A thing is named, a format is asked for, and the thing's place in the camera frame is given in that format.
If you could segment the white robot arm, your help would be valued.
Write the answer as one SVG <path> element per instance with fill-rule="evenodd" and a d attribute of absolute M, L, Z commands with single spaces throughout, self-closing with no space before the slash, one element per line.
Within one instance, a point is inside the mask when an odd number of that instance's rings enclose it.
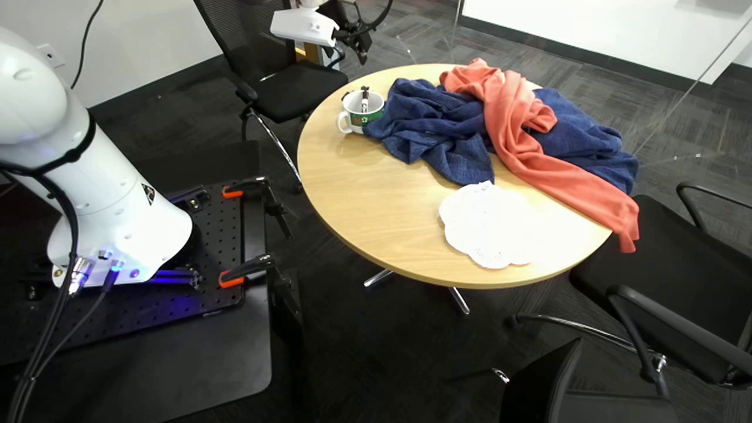
<path fill-rule="evenodd" d="M 69 291 L 148 283 L 191 241 L 194 218 L 148 183 L 48 60 L 0 29 L 0 160 L 51 182 L 77 218 L 66 217 L 48 243 L 51 283 Z"/>

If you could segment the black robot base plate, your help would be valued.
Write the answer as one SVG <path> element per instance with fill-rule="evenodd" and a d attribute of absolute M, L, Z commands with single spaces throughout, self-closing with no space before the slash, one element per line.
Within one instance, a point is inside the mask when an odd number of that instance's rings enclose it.
<path fill-rule="evenodd" d="M 217 194 L 191 200 L 191 190 L 196 188 L 176 194 L 178 205 L 196 224 L 185 249 L 148 283 L 113 288 L 94 314 L 90 308 L 100 291 L 90 288 L 76 294 L 51 344 L 69 337 L 66 348 L 80 348 L 243 304 L 244 288 L 262 275 L 243 288 L 221 290 L 218 274 L 266 254 L 264 210 L 277 210 L 277 205 L 271 194 L 266 200 L 221 200 Z M 44 254 L 55 224 L 55 212 L 27 194 L 12 194 L 2 200 L 0 364 L 30 358 L 55 305 L 56 290 Z"/>

